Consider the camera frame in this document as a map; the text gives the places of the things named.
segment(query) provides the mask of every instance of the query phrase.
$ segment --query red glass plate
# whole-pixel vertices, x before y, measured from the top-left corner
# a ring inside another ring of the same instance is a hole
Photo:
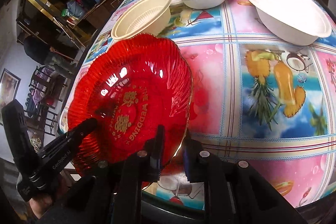
[[[69,129],[98,120],[73,159],[76,170],[125,160],[155,137],[159,124],[168,163],[185,135],[191,95],[192,74],[173,41],[139,34],[117,42],[79,81],[68,111]]]

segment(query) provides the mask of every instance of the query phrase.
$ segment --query beige bowl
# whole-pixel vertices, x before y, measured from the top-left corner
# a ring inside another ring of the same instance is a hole
[[[170,20],[171,0],[140,0],[117,20],[111,31],[115,41],[145,32],[158,35]]]

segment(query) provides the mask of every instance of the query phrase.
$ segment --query white wall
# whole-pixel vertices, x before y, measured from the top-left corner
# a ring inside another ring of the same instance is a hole
[[[17,90],[16,99],[24,106],[29,92],[31,76],[38,63],[29,58],[23,45],[16,42],[17,38],[17,7],[19,0],[11,0],[0,10],[0,76],[6,68],[21,79]],[[13,157],[8,146],[5,131],[0,125],[0,157],[13,162]]]
[[[23,45],[13,41],[12,46],[7,52],[3,65],[0,67],[0,72],[4,68],[21,79],[19,88],[17,90],[16,99],[25,106],[26,98],[29,92],[30,79],[36,66],[39,65],[30,57],[25,54]],[[5,131],[3,126],[0,125],[0,157],[4,160],[13,162],[13,157],[9,149]]]

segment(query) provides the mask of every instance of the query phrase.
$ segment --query picture frame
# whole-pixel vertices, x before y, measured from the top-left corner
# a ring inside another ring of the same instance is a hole
[[[0,125],[3,126],[1,109],[14,100],[21,79],[4,69],[0,78]]]

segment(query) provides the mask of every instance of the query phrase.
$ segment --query tablecloth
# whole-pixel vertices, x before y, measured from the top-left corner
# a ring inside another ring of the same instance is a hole
[[[63,110],[63,130],[78,81],[111,48],[110,30],[137,1],[124,0],[91,47]],[[207,10],[177,4],[170,10],[160,36],[179,46],[192,70],[192,138],[223,160],[248,160],[294,207],[336,190],[336,26],[329,15],[331,36],[298,47],[272,34],[248,0],[226,0]],[[265,52],[281,62],[251,59]],[[282,98],[285,89],[294,91],[291,104]],[[187,182],[183,171],[165,174],[148,191],[192,208],[204,205],[202,184]]]

